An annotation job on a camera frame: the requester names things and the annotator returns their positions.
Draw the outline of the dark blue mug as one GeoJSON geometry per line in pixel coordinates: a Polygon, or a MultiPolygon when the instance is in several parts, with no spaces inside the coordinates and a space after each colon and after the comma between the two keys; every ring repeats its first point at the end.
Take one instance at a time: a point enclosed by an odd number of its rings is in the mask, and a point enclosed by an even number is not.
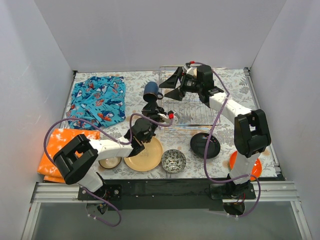
{"type": "Polygon", "coordinates": [[[158,84],[154,81],[148,82],[143,91],[143,100],[147,103],[162,100],[164,95],[159,92],[158,84]]]}

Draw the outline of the floral patterned bowl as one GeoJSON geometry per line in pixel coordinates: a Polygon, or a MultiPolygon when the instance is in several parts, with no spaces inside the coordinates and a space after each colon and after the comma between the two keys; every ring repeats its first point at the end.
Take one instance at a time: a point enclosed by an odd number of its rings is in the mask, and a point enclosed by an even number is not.
{"type": "Polygon", "coordinates": [[[186,167],[186,163],[185,155],[177,149],[169,149],[161,156],[161,165],[170,174],[182,172],[186,167]]]}

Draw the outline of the brown rimmed cream bowl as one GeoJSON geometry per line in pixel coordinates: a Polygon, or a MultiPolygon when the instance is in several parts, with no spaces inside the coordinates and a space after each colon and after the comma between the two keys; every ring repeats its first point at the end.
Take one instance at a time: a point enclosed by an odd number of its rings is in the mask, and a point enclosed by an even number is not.
{"type": "Polygon", "coordinates": [[[98,163],[102,168],[110,170],[117,167],[121,163],[121,161],[122,161],[121,157],[113,157],[113,158],[99,160],[98,163]]]}

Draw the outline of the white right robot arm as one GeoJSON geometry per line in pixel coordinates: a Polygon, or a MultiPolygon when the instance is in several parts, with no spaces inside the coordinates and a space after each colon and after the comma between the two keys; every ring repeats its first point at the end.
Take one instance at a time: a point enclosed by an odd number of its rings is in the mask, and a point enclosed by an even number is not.
{"type": "Polygon", "coordinates": [[[271,135],[262,109],[252,110],[230,98],[226,86],[215,85],[218,74],[200,62],[188,62],[180,66],[159,87],[170,89],[164,96],[182,101],[186,93],[198,94],[199,100],[208,108],[216,110],[217,116],[224,116],[234,125],[236,158],[226,180],[212,180],[216,193],[237,199],[250,188],[254,177],[252,170],[257,159],[271,144],[271,135]]]}

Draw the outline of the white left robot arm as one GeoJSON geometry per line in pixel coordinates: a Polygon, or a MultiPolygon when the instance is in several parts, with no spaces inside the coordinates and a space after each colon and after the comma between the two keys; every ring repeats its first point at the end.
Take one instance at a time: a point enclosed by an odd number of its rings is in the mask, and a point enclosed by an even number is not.
{"type": "Polygon", "coordinates": [[[97,140],[78,134],[53,156],[52,162],[67,185],[78,184],[95,200],[101,200],[107,191],[103,178],[93,170],[94,162],[138,155],[156,135],[157,127],[171,126],[174,118],[173,111],[165,112],[155,101],[149,102],[138,119],[129,122],[123,137],[97,140]]]}

